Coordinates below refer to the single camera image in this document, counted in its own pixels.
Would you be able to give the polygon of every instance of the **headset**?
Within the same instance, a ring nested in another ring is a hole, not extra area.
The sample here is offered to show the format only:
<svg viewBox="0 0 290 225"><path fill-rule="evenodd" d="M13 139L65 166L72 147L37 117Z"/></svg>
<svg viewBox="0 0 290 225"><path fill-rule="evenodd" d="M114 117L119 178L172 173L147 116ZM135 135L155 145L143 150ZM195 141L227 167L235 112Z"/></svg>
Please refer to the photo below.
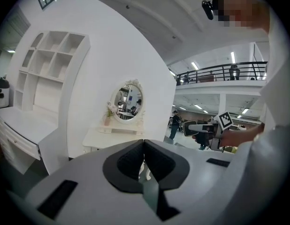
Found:
<svg viewBox="0 0 290 225"><path fill-rule="evenodd" d="M217 15L219 21L229 21L229 16L224 15L223 9L219 9L218 4L219 0L212 0L212 3L211 1L203 0L201 6L204 9L208 19L213 20L214 15Z"/></svg>

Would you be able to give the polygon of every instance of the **ceiling light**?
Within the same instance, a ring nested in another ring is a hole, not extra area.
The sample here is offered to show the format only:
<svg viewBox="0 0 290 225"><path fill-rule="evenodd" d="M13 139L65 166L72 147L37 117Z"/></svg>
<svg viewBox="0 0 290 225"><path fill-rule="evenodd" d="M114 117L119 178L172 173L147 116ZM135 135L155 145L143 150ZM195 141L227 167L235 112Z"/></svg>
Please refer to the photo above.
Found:
<svg viewBox="0 0 290 225"><path fill-rule="evenodd" d="M234 52L231 52L230 55L231 55L231 59L233 60L233 63L236 63L235 53Z"/></svg>
<svg viewBox="0 0 290 225"><path fill-rule="evenodd" d="M191 64L195 67L195 70L198 70L198 67L196 66L195 62L192 62Z"/></svg>
<svg viewBox="0 0 290 225"><path fill-rule="evenodd" d="M246 113L248 111L248 108L245 108L242 114Z"/></svg>
<svg viewBox="0 0 290 225"><path fill-rule="evenodd" d="M202 109L200 106L198 106L198 105L194 105L194 106L196 106L197 108L199 108L199 109Z"/></svg>

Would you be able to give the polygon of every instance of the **oval mirror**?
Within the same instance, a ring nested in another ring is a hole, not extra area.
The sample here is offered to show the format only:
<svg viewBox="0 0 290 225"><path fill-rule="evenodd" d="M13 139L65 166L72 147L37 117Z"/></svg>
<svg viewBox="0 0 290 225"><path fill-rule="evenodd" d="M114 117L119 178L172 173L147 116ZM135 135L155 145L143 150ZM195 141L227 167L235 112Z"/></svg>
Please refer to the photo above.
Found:
<svg viewBox="0 0 290 225"><path fill-rule="evenodd" d="M135 85L126 84L117 92L114 104L119 109L120 119L132 119L142 107L142 93Z"/></svg>

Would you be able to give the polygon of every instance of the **man standing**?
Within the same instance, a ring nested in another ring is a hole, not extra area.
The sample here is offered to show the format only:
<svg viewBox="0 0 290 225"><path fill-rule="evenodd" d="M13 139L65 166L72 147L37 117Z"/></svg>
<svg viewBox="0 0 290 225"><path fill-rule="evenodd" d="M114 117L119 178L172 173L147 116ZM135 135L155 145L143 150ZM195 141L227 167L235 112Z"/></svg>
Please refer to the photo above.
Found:
<svg viewBox="0 0 290 225"><path fill-rule="evenodd" d="M173 120L172 120L172 128L171 128L171 134L170 134L170 139L173 140L173 138L175 137L175 134L178 130L179 127L179 116L177 111L173 112L174 116L173 116Z"/></svg>
<svg viewBox="0 0 290 225"><path fill-rule="evenodd" d="M270 58L267 64L267 82L280 68L290 64L290 41L268 4L260 0L212 0L213 13L220 21L235 22L236 26L250 29L263 29L269 37ZM246 131L229 131L223 133L222 146L238 146L252 141L254 137L275 126L275 121L267 106L261 115L261 124Z"/></svg>

